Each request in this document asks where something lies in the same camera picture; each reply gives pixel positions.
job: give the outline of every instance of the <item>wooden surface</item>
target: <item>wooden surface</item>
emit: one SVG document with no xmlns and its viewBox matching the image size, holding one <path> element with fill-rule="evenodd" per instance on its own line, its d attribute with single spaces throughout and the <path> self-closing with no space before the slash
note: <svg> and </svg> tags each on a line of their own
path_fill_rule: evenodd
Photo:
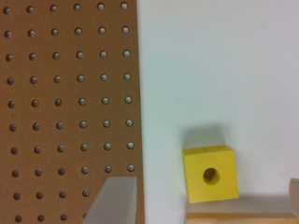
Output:
<svg viewBox="0 0 299 224">
<path fill-rule="evenodd" d="M 67 215 L 68 223 L 81 223 L 108 176 L 135 175 L 136 224 L 144 223 L 136 1 L 127 0 L 128 8 L 122 9 L 120 0 L 103 0 L 104 10 L 97 8 L 99 2 L 0 2 L 0 223 L 15 223 L 16 216 L 21 216 L 21 223 L 39 223 L 40 215 L 43 223 L 61 223 L 61 214 Z M 75 4 L 80 4 L 81 11 L 74 10 Z M 50 11 L 52 5 L 57 12 Z M 26 11 L 29 6 L 34 13 Z M 5 7 L 11 10 L 8 15 Z M 98 32 L 101 26 L 106 28 L 104 35 Z M 129 27 L 129 34 L 121 31 L 123 26 Z M 75 34 L 78 27 L 82 35 Z M 52 29 L 59 34 L 53 36 Z M 29 30 L 36 35 L 28 36 Z M 11 38 L 5 37 L 6 31 Z M 128 58 L 122 55 L 126 49 L 131 52 Z M 102 50 L 106 58 L 100 57 Z M 79 51 L 82 59 L 76 57 Z M 59 60 L 52 58 L 54 52 L 59 52 Z M 32 53 L 35 61 L 29 59 Z M 12 62 L 6 60 L 8 54 Z M 131 80 L 124 80 L 126 73 Z M 107 74 L 106 82 L 102 74 Z M 85 77 L 83 82 L 78 82 L 79 75 Z M 54 82 L 56 76 L 61 77 L 60 83 Z M 7 84 L 9 77 L 14 78 L 13 85 Z M 37 77 L 36 84 L 31 77 Z M 125 103 L 126 96 L 132 97 L 130 104 Z M 103 97 L 109 99 L 107 105 L 102 104 Z M 80 98 L 86 105 L 78 103 Z M 55 105 L 57 99 L 62 106 Z M 38 107 L 32 107 L 33 100 Z M 9 101 L 16 106 L 9 108 Z M 128 119 L 134 122 L 132 127 L 126 125 Z M 79 127 L 83 120 L 85 129 Z M 110 121 L 108 128 L 103 126 L 105 120 Z M 38 131 L 33 129 L 36 122 Z M 57 122 L 64 124 L 61 130 Z M 15 132 L 9 129 L 11 124 L 17 125 Z M 128 142 L 135 147 L 128 149 Z M 105 143 L 111 144 L 111 150 L 104 149 Z M 87 151 L 80 149 L 82 144 L 88 145 Z M 63 153 L 58 152 L 59 145 L 65 147 Z M 13 147 L 18 154 L 11 153 Z M 35 147 L 41 147 L 41 153 L 36 154 Z M 127 169 L 130 164 L 133 172 Z M 81 172 L 85 166 L 86 175 Z M 60 168 L 65 175 L 58 174 Z M 41 169 L 42 176 L 36 176 L 36 169 Z M 12 176 L 13 170 L 18 177 Z M 82 195 L 85 189 L 89 197 Z M 59 196 L 61 190 L 65 198 Z M 38 192 L 43 193 L 42 199 L 36 197 Z M 19 200 L 13 198 L 15 193 L 21 195 Z"/>
<path fill-rule="evenodd" d="M 299 224 L 293 214 L 187 214 L 187 224 Z"/>
</svg>

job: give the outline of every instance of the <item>wooden block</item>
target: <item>wooden block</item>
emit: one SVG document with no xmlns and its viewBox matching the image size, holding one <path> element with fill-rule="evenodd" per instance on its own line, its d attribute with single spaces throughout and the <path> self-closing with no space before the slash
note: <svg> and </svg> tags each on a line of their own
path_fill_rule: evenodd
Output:
<svg viewBox="0 0 299 224">
<path fill-rule="evenodd" d="M 187 224 L 299 224 L 293 214 L 187 214 Z"/>
<path fill-rule="evenodd" d="M 227 146 L 182 150 L 190 203 L 239 197 L 235 155 Z"/>
</svg>

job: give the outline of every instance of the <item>wooden edge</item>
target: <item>wooden edge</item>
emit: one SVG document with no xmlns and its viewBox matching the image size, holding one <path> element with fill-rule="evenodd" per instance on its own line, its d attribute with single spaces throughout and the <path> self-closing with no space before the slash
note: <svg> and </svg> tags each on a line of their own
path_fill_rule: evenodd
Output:
<svg viewBox="0 0 299 224">
<path fill-rule="evenodd" d="M 187 224 L 299 224 L 293 214 L 216 214 L 187 213 Z"/>
</svg>

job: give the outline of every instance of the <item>yellow block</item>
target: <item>yellow block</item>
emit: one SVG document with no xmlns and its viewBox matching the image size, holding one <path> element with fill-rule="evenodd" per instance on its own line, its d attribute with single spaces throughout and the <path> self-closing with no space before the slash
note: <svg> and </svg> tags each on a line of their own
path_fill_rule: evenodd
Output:
<svg viewBox="0 0 299 224">
<path fill-rule="evenodd" d="M 235 155 L 227 146 L 182 150 L 190 203 L 239 197 Z"/>
</svg>

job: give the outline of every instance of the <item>pegboard hole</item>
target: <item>pegboard hole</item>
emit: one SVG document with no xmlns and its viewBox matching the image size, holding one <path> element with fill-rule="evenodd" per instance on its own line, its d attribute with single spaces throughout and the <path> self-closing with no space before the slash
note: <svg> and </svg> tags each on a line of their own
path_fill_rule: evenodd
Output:
<svg viewBox="0 0 299 224">
<path fill-rule="evenodd" d="M 57 105 L 57 106 L 62 106 L 62 105 L 63 105 L 63 101 L 60 100 L 60 99 L 57 99 L 57 100 L 55 101 L 55 105 Z"/>
<path fill-rule="evenodd" d="M 14 108 L 14 107 L 16 107 L 16 103 L 13 102 L 13 101 L 9 101 L 9 102 L 8 102 L 8 107 L 9 107 L 9 108 Z"/>
<path fill-rule="evenodd" d="M 129 34 L 129 32 L 130 32 L 129 27 L 127 27 L 127 26 L 123 26 L 123 27 L 122 27 L 122 32 L 123 32 L 124 34 Z"/>
<path fill-rule="evenodd" d="M 44 220 L 45 220 L 45 216 L 44 216 L 44 215 L 39 215 L 39 216 L 37 217 L 37 220 L 38 220 L 38 221 L 44 221 Z"/>
<path fill-rule="evenodd" d="M 10 129 L 12 132 L 16 132 L 16 131 L 17 131 L 17 125 L 15 125 L 15 124 L 10 124 L 9 129 Z"/>
<path fill-rule="evenodd" d="M 112 171 L 111 166 L 106 166 L 106 167 L 105 167 L 105 172 L 106 172 L 106 173 L 111 173 L 111 171 Z"/>
<path fill-rule="evenodd" d="M 36 35 L 36 32 L 34 30 L 30 30 L 30 31 L 28 31 L 28 35 L 30 37 L 34 37 Z"/>
<path fill-rule="evenodd" d="M 104 126 L 105 128 L 109 127 L 109 126 L 110 126 L 110 121 L 109 121 L 109 120 L 105 120 L 105 121 L 103 122 L 103 126 Z"/>
<path fill-rule="evenodd" d="M 101 76 L 101 80 L 102 80 L 102 81 L 107 81 L 107 80 L 108 80 L 108 76 L 107 76 L 106 74 L 103 74 L 103 75 Z"/>
<path fill-rule="evenodd" d="M 15 220 L 16 222 L 21 222 L 22 221 L 21 216 L 15 216 Z"/>
<path fill-rule="evenodd" d="M 41 153 L 41 151 L 42 151 L 42 148 L 41 148 L 41 147 L 35 147 L 35 153 L 36 153 L 36 154 Z"/>
<path fill-rule="evenodd" d="M 33 128 L 35 131 L 39 130 L 39 124 L 38 123 L 34 123 Z"/>
<path fill-rule="evenodd" d="M 124 102 L 130 104 L 132 102 L 132 98 L 130 96 L 127 96 L 126 98 L 124 98 Z"/>
<path fill-rule="evenodd" d="M 79 4 L 75 4 L 75 5 L 74 5 L 74 10 L 75 10 L 75 11 L 81 11 L 81 5 L 79 5 Z"/>
<path fill-rule="evenodd" d="M 104 8 L 105 8 L 105 6 L 104 6 L 103 3 L 99 3 L 99 4 L 97 5 L 97 9 L 99 9 L 99 10 L 104 10 Z"/>
<path fill-rule="evenodd" d="M 128 119 L 125 123 L 126 123 L 126 125 L 128 127 L 132 127 L 133 126 L 133 121 L 131 119 Z"/>
<path fill-rule="evenodd" d="M 125 51 L 123 52 L 123 56 L 126 57 L 126 58 L 130 57 L 130 55 L 131 55 L 131 53 L 130 53 L 129 50 L 125 50 Z"/>
<path fill-rule="evenodd" d="M 76 35 L 82 35 L 82 30 L 80 28 L 75 29 L 75 34 Z"/>
<path fill-rule="evenodd" d="M 68 218 L 67 214 L 62 214 L 62 215 L 60 215 L 60 219 L 61 219 L 62 221 L 66 221 L 67 218 Z"/>
<path fill-rule="evenodd" d="M 37 77 L 31 77 L 31 78 L 30 78 L 30 82 L 31 82 L 32 84 L 36 84 L 36 83 L 37 83 Z"/>
<path fill-rule="evenodd" d="M 37 199 L 42 199 L 42 198 L 44 197 L 43 192 L 38 192 L 38 193 L 36 194 L 36 197 L 37 197 Z"/>
<path fill-rule="evenodd" d="M 5 7 L 3 8 L 3 13 L 6 14 L 6 15 L 9 15 L 11 12 L 10 8 L 9 7 Z"/>
<path fill-rule="evenodd" d="M 77 56 L 78 59 L 82 59 L 84 57 L 84 55 L 81 51 L 78 52 L 76 56 Z"/>
<path fill-rule="evenodd" d="M 12 60 L 13 60 L 13 56 L 12 56 L 11 54 L 8 54 L 7 57 L 6 57 L 6 59 L 7 59 L 7 61 L 8 61 L 9 63 L 11 63 Z"/>
<path fill-rule="evenodd" d="M 64 152 L 64 151 L 65 151 L 65 147 L 62 146 L 62 145 L 59 145 L 59 146 L 57 147 L 57 150 L 58 150 L 59 152 Z"/>
<path fill-rule="evenodd" d="M 80 123 L 80 128 L 81 128 L 81 129 L 85 129 L 86 127 L 87 127 L 87 122 L 83 120 L 83 121 Z"/>
<path fill-rule="evenodd" d="M 86 167 L 86 166 L 82 167 L 81 172 L 82 172 L 84 175 L 86 175 L 87 173 L 89 173 L 89 169 L 88 169 L 88 167 Z"/>
<path fill-rule="evenodd" d="M 88 197 L 88 196 L 90 196 L 90 192 L 87 189 L 85 189 L 85 190 L 82 191 L 82 195 L 84 197 Z"/>
<path fill-rule="evenodd" d="M 135 170 L 135 167 L 133 165 L 128 165 L 128 171 L 132 172 Z"/>
<path fill-rule="evenodd" d="M 110 143 L 104 144 L 104 149 L 105 150 L 111 150 L 111 144 Z"/>
<path fill-rule="evenodd" d="M 60 59 L 60 54 L 58 52 L 55 52 L 55 53 L 53 53 L 52 57 L 54 60 L 58 60 L 58 59 Z"/>
<path fill-rule="evenodd" d="M 50 11 L 51 12 L 57 12 L 58 8 L 55 5 L 50 6 Z"/>
<path fill-rule="evenodd" d="M 20 195 L 19 193 L 14 193 L 14 194 L 13 194 L 13 198 L 14 198 L 15 200 L 19 200 L 19 199 L 21 198 L 21 195 Z"/>
<path fill-rule="evenodd" d="M 11 174 L 12 174 L 12 176 L 14 176 L 14 177 L 18 177 L 18 176 L 19 176 L 19 171 L 17 171 L 17 170 L 13 170 Z"/>
<path fill-rule="evenodd" d="M 104 35 L 106 33 L 105 27 L 100 27 L 99 28 L 99 34 Z"/>
<path fill-rule="evenodd" d="M 127 147 L 128 147 L 129 149 L 133 149 L 133 148 L 134 148 L 134 143 L 129 142 L 129 143 L 127 144 Z"/>
<path fill-rule="evenodd" d="M 43 172 L 41 169 L 36 169 L 36 176 L 42 176 Z"/>
<path fill-rule="evenodd" d="M 59 76 L 56 76 L 56 77 L 54 78 L 54 82 L 56 82 L 56 83 L 61 83 L 61 82 L 62 82 L 62 78 L 59 77 Z"/>
<path fill-rule="evenodd" d="M 33 7 L 27 7 L 26 10 L 27 10 L 27 12 L 30 13 L 30 14 L 34 13 L 34 8 L 33 8 Z"/>
<path fill-rule="evenodd" d="M 101 51 L 100 52 L 100 57 L 101 58 L 106 58 L 107 57 L 107 53 L 105 51 Z"/>
<path fill-rule="evenodd" d="M 80 105 L 86 105 L 86 100 L 85 100 L 84 98 L 80 98 L 80 99 L 78 100 L 78 103 L 79 103 Z"/>
<path fill-rule="evenodd" d="M 86 144 L 83 144 L 83 145 L 81 146 L 81 150 L 82 150 L 82 151 L 87 151 L 87 150 L 88 150 L 88 146 L 87 146 Z"/>
<path fill-rule="evenodd" d="M 77 81 L 78 82 L 83 82 L 85 80 L 84 76 L 83 75 L 80 75 L 77 77 Z"/>
<path fill-rule="evenodd" d="M 15 82 L 15 80 L 13 79 L 13 77 L 9 77 L 9 78 L 7 79 L 7 84 L 8 84 L 8 85 L 12 85 L 14 82 Z"/>
<path fill-rule="evenodd" d="M 35 55 L 34 53 L 30 54 L 30 55 L 29 55 L 29 59 L 30 59 L 31 61 L 35 61 L 35 60 L 36 60 L 36 55 Z"/>
<path fill-rule="evenodd" d="M 216 184 L 220 179 L 220 174 L 215 168 L 208 168 L 204 172 L 204 180 L 208 185 Z"/>
<path fill-rule="evenodd" d="M 64 125 L 63 125 L 62 122 L 58 122 L 58 123 L 56 124 L 56 128 L 57 128 L 58 130 L 61 130 L 63 127 L 64 127 Z"/>
<path fill-rule="evenodd" d="M 19 150 L 17 147 L 12 147 L 11 150 L 10 150 L 11 154 L 13 155 L 17 155 L 19 153 Z"/>
<path fill-rule="evenodd" d="M 109 104 L 109 99 L 106 98 L 106 97 L 104 97 L 104 98 L 102 99 L 102 103 L 103 103 L 103 105 L 107 105 L 107 104 Z"/>
<path fill-rule="evenodd" d="M 50 33 L 51 33 L 52 35 L 54 35 L 54 36 L 57 36 L 57 35 L 59 34 L 59 32 L 58 32 L 57 29 L 52 29 L 52 30 L 50 31 Z"/>
<path fill-rule="evenodd" d="M 61 197 L 61 198 L 65 198 L 66 197 L 66 192 L 65 191 L 60 191 L 59 192 L 59 197 Z"/>
<path fill-rule="evenodd" d="M 4 36 L 5 36 L 6 38 L 11 38 L 12 34 L 11 34 L 10 31 L 6 31 L 6 32 L 4 33 Z"/>
<path fill-rule="evenodd" d="M 58 170 L 58 174 L 59 174 L 59 175 L 65 175 L 65 169 L 64 169 L 64 168 L 60 168 L 60 169 Z"/>
<path fill-rule="evenodd" d="M 38 107 L 39 106 L 39 102 L 37 100 L 34 100 L 31 102 L 32 107 Z"/>
<path fill-rule="evenodd" d="M 125 3 L 125 2 L 121 3 L 121 8 L 122 9 L 127 9 L 128 8 L 128 4 Z"/>
</svg>

